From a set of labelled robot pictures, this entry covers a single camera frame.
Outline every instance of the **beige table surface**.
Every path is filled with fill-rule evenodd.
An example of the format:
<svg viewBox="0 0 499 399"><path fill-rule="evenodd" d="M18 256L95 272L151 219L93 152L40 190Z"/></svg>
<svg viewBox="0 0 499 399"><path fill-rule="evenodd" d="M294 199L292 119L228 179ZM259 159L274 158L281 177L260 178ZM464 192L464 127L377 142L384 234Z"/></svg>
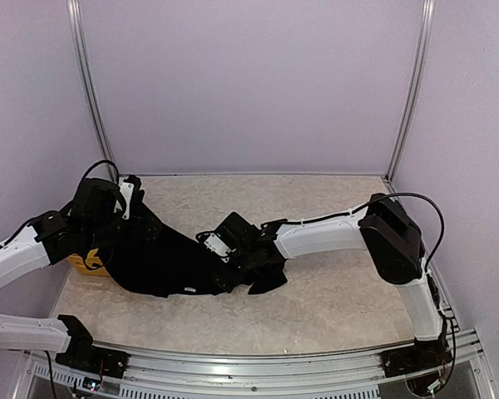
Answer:
<svg viewBox="0 0 499 399"><path fill-rule="evenodd" d="M250 223L330 214L385 192L377 177L229 175L143 178L146 204L194 237L232 210ZM310 254L287 262L271 293L167 299L72 270L54 314L77 316L97 341L179 352L284 354L371 347L413 338L397 290L368 252Z"/></svg>

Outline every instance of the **yellow basket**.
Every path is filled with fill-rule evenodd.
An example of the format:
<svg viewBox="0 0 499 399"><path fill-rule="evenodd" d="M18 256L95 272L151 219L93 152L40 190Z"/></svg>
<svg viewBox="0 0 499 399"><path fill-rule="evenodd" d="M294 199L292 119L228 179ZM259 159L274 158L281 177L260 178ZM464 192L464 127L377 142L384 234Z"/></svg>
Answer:
<svg viewBox="0 0 499 399"><path fill-rule="evenodd" d="M96 256L97 253L98 249L91 249L85 259L85 262L83 261L83 258L81 256L76 254L70 255L67 259L68 262L70 262L70 264L74 266L74 268L81 274L86 274L88 276L110 277L110 274L103 266L101 268L97 268L96 270L89 270L85 267L85 264L89 265L89 267L103 265L103 262L100 260L100 258Z"/></svg>

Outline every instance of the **vertical metal post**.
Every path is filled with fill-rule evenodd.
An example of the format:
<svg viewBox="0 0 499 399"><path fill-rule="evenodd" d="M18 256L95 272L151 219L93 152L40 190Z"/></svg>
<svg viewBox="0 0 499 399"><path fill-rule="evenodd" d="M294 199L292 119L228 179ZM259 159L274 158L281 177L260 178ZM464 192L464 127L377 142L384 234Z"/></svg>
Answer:
<svg viewBox="0 0 499 399"><path fill-rule="evenodd" d="M410 124L413 119L414 108L416 107L417 95L422 81L423 68L427 58L427 49L429 39L431 37L432 17L434 14L434 1L423 0L422 21L420 24L419 38L417 39L416 56L414 59L413 74L408 87L407 101L405 103L405 110L399 124L398 138L393 147L392 158L386 173L386 179L390 182L396 175L398 170L399 161L403 154L405 142L407 140Z"/></svg>
<svg viewBox="0 0 499 399"><path fill-rule="evenodd" d="M94 125L94 131L96 132L96 139L103 157L114 162L115 160L111 150L111 145L107 139L106 130L101 120L100 107L98 106L96 91L92 81L91 69L89 68L89 57L86 50L85 33L82 26L82 13L80 10L79 0L67 0L67 6L68 17L70 19L72 29L72 39L74 41L74 49L76 51L77 64L83 83L86 102L91 113L92 124ZM117 182L118 176L116 176L114 169L109 165L106 167L107 173L109 174L111 180Z"/></svg>

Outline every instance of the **white wall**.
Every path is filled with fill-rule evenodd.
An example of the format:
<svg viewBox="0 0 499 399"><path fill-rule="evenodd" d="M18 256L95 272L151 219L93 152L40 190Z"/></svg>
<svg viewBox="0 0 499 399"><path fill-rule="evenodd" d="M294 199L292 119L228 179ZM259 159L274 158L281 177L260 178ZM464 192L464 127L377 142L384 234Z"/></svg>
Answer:
<svg viewBox="0 0 499 399"><path fill-rule="evenodd" d="M499 0L437 2L395 184L431 196L444 211L447 238L436 265L462 326L477 327L499 385ZM432 243L435 214L407 205Z"/></svg>
<svg viewBox="0 0 499 399"><path fill-rule="evenodd" d="M0 0L0 240L24 220L61 208L99 159L64 1ZM68 266L0 291L0 312L45 317ZM0 353L0 399L19 354Z"/></svg>
<svg viewBox="0 0 499 399"><path fill-rule="evenodd" d="M121 171L382 174L421 11L421 0L82 2Z"/></svg>

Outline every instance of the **yellow container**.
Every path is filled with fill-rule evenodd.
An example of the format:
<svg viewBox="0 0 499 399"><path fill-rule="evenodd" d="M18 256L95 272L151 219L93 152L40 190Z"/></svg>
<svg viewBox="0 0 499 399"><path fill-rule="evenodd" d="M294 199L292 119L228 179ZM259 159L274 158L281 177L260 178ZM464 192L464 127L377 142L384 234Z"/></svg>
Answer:
<svg viewBox="0 0 499 399"><path fill-rule="evenodd" d="M70 264L74 266L74 268L81 274L86 274L88 276L110 277L111 275L103 266L101 268L97 268L96 270L89 270L88 268L86 268L85 264L93 268L103 265L103 262L100 260L100 258L96 256L97 253L98 249L91 249L85 261L83 261L83 258L81 256L76 254L70 255L67 259L68 262L70 262Z"/></svg>

